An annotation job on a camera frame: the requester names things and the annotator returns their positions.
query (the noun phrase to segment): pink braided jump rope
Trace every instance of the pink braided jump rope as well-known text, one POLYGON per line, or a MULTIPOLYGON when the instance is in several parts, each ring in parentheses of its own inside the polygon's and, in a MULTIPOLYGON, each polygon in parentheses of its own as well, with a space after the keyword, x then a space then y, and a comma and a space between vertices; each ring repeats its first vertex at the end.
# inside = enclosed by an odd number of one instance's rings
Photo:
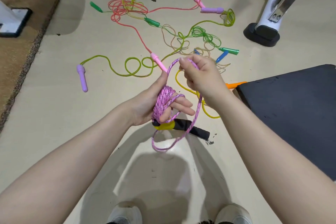
MULTIPOLYGON (((173 61, 173 63, 171 63, 171 65, 169 66, 169 68, 167 69, 167 74, 169 75, 171 68, 179 61, 180 58, 176 59, 173 61)), ((188 59, 195 68, 199 69, 197 67, 197 65, 190 59, 188 59)), ((157 122, 160 122, 160 117, 163 114, 164 110, 166 110, 170 104, 172 102, 175 101, 175 99, 177 99, 178 97, 184 97, 183 94, 178 94, 175 97, 173 97, 172 99, 171 96, 175 93, 175 90, 173 90, 171 87, 165 85, 162 90, 160 91, 160 93, 157 96, 157 100, 156 100, 156 104, 154 106, 153 109, 153 115, 152 115, 152 121, 157 120, 157 122)), ((197 109, 196 109, 196 113, 195 113, 195 117, 194 120, 192 121, 190 127, 187 129, 187 131, 183 134, 183 136, 178 137, 175 139, 175 141, 171 144, 171 146, 167 147, 167 148, 158 148, 154 145, 154 136, 156 135, 157 131, 154 132, 153 136, 152 136, 152 147, 154 150, 156 151, 167 151, 169 149, 171 149, 178 141, 180 141, 182 138, 184 138, 186 136, 187 133, 190 132, 190 130, 193 128, 198 114, 200 112, 200 108, 201 108, 201 104, 202 104, 202 95, 199 96, 199 100, 198 100, 198 104, 197 104, 197 109)), ((167 120, 165 123, 170 123, 172 120, 174 120, 178 115, 180 114, 180 112, 178 112, 177 114, 175 114, 174 116, 170 117, 169 120, 167 120)))

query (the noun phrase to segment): shoe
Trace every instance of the shoe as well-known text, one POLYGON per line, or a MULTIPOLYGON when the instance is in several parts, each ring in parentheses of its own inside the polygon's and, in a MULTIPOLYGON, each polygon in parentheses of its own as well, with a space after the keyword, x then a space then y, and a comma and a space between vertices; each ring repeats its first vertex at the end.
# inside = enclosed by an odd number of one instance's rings
POLYGON ((250 214, 240 205, 225 206, 216 217, 215 224, 231 222, 233 224, 252 224, 250 214))
POLYGON ((107 219, 107 223, 110 222, 116 224, 142 224, 141 212, 132 202, 122 202, 113 208, 107 219))

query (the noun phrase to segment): left hand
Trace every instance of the left hand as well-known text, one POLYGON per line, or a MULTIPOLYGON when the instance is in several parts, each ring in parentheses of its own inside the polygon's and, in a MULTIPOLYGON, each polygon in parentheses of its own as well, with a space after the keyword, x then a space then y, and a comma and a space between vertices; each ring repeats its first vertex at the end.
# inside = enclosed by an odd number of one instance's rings
MULTIPOLYGON (((162 87, 166 85, 167 79, 167 73, 162 72, 160 77, 147 90, 122 103, 129 110, 132 125, 142 125, 151 120, 156 99, 162 87)), ((160 122, 162 123, 169 119, 172 108, 193 116, 195 111, 191 109, 192 106, 193 104, 189 100, 179 97, 163 112, 160 122)))

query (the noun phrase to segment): brown carpet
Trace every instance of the brown carpet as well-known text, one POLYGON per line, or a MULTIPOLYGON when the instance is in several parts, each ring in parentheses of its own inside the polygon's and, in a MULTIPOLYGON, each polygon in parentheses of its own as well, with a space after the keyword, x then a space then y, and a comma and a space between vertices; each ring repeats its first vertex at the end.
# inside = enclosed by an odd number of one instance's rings
POLYGON ((59 0, 1 0, 33 11, 18 38, 0 38, 0 132, 38 51, 59 0))

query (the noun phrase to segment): forearm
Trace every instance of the forearm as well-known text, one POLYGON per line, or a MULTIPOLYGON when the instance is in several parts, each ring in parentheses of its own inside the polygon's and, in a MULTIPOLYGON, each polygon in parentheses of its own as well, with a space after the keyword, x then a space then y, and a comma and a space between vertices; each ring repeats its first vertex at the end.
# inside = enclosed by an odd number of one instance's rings
POLYGON ((336 221, 336 185, 322 171, 232 93, 223 92, 217 106, 250 175, 284 224, 336 221))
POLYGON ((130 127, 123 107, 61 145, 0 195, 0 223, 65 221, 130 127))

